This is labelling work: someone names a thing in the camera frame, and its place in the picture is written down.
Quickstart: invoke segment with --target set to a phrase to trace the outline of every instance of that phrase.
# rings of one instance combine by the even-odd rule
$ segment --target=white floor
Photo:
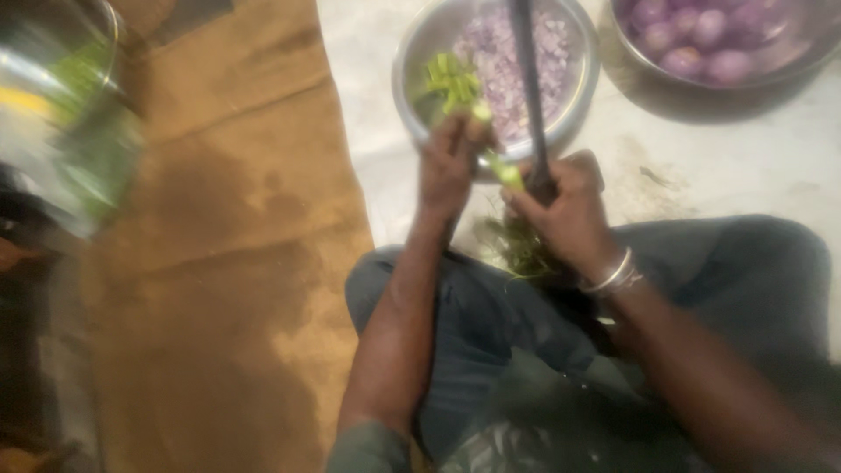
[[[606,2],[581,2],[600,26],[603,67],[590,112],[567,151],[588,147],[599,158],[611,224],[778,215],[810,226],[841,267],[841,61],[761,95],[687,94],[641,81],[607,27]],[[377,245],[402,242],[415,208],[417,157],[394,110],[390,74],[399,39],[424,3],[318,0],[350,155]],[[668,185],[642,175],[641,167]],[[471,224],[499,209],[497,192],[495,185],[476,186],[457,247],[475,252]],[[830,311],[833,357],[841,359],[837,277]]]

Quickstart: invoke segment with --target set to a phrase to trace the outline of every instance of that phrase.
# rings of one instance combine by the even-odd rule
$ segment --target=gray pants
[[[653,222],[615,232],[633,248],[637,267],[650,281],[752,361],[826,357],[829,255],[806,227],[751,215]],[[358,333],[399,251],[379,248],[348,276],[347,307]],[[593,301],[576,291],[548,295],[451,252],[440,265],[435,307],[431,384],[418,414],[421,444],[434,461],[457,446],[509,363],[512,347],[571,376],[587,369],[597,346],[603,348],[586,332]]]

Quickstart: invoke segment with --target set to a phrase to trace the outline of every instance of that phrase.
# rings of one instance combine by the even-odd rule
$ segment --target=bracelet
[[[617,268],[616,271],[614,271],[613,274],[601,284],[590,287],[584,287],[583,285],[579,286],[581,292],[585,294],[597,294],[605,292],[605,289],[611,286],[623,286],[629,281],[631,284],[637,282],[640,278],[642,278],[642,276],[639,275],[637,269],[634,268],[633,264],[631,264],[631,255],[631,247],[626,247],[625,257],[622,259],[619,268]]]

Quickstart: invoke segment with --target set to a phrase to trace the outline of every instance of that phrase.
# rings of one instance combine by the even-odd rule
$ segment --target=brown mat
[[[106,466],[317,471],[371,241],[315,2],[236,2],[147,66],[150,149],[83,271]]]

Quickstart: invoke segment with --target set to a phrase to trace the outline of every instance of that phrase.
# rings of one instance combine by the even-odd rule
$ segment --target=knife
[[[558,197],[558,188],[549,175],[546,135],[543,132],[543,112],[540,104],[540,83],[537,80],[537,63],[532,33],[532,0],[508,0],[511,29],[514,31],[517,59],[523,79],[532,134],[532,171],[526,181],[526,190],[538,202],[549,206]]]

